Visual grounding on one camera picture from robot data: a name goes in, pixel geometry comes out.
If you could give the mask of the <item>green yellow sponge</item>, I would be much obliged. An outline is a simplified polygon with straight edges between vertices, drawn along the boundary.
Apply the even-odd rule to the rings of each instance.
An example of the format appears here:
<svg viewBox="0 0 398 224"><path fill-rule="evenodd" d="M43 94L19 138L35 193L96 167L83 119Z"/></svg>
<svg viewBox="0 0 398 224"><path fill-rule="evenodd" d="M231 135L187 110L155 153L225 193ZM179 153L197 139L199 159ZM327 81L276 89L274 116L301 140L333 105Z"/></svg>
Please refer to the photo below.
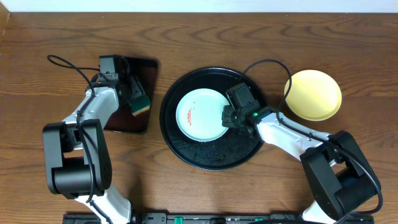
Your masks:
<svg viewBox="0 0 398 224"><path fill-rule="evenodd" d="M133 116L148 111L150 109L150 98L147 95L142 95L136 99L130 101L131 113Z"/></svg>

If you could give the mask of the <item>mint green plate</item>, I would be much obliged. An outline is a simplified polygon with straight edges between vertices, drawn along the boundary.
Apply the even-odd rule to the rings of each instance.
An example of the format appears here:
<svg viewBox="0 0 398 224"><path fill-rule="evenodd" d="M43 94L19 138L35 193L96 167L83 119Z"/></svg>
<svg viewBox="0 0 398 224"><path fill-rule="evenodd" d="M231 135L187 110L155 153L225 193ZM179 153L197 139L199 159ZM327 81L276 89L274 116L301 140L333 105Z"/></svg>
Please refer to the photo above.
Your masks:
<svg viewBox="0 0 398 224"><path fill-rule="evenodd" d="M228 130L222 125L223 108L228 104L226 97L218 91L209 88L190 91L177 105L177 125L184 135L194 141L218 139Z"/></svg>

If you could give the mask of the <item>yellow plate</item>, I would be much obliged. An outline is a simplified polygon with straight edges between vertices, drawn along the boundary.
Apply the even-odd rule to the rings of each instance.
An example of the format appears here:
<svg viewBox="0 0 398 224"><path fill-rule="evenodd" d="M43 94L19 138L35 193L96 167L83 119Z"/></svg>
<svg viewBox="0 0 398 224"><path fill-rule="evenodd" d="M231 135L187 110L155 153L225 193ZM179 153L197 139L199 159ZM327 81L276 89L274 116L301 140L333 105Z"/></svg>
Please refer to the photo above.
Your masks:
<svg viewBox="0 0 398 224"><path fill-rule="evenodd" d="M331 118L339 110L342 93L337 82L318 70L302 70L292 75L284 88L286 103L297 116L310 121Z"/></svg>

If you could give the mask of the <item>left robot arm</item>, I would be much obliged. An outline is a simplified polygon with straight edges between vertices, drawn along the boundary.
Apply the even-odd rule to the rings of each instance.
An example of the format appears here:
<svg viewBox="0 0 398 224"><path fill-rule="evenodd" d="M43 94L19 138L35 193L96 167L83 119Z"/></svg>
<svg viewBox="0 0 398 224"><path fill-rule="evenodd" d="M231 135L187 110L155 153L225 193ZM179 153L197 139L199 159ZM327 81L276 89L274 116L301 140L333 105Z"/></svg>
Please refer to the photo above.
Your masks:
<svg viewBox="0 0 398 224"><path fill-rule="evenodd" d="M112 183L112 165L103 130L110 117L145 96L137 75L147 61L122 55L99 58L97 74L87 78L83 67L48 55L60 67L76 70L88 84L76 110L59 123L42 130L47 186L51 193L86 205L100 223L140 223L132 203Z"/></svg>

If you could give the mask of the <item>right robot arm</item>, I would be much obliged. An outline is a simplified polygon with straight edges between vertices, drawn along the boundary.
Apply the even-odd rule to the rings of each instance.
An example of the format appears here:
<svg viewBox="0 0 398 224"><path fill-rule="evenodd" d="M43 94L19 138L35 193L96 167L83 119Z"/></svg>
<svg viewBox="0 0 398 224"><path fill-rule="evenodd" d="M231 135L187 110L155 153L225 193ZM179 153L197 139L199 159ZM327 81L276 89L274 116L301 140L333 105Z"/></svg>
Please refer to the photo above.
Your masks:
<svg viewBox="0 0 398 224"><path fill-rule="evenodd" d="M315 201L302 213L312 223L343 223L360 216L357 208L374 196L383 203L381 185L354 137L346 132L314 131L262 107L250 88L240 83L226 91L223 126L244 128L264 142L283 149L302 163Z"/></svg>

